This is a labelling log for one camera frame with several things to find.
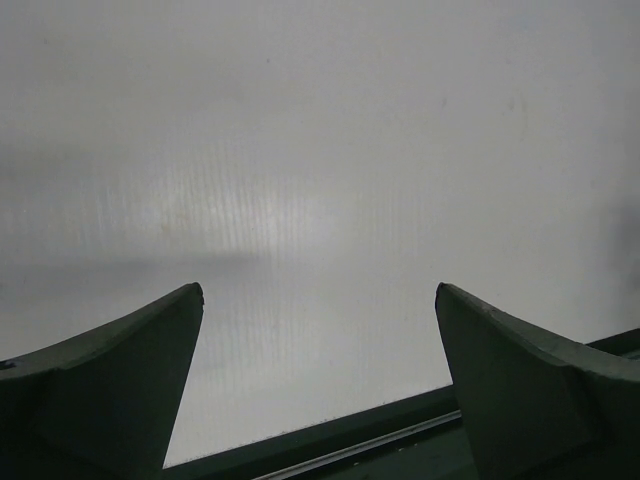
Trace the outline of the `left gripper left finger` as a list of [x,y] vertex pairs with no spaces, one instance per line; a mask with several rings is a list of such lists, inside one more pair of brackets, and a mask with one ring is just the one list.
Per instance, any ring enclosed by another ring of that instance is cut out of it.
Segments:
[[2,478],[160,478],[203,313],[190,283],[2,361]]

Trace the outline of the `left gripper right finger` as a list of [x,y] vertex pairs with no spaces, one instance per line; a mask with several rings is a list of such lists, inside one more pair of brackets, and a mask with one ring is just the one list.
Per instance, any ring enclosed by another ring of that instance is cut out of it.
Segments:
[[480,478],[638,478],[638,330],[582,344],[447,283],[435,311]]

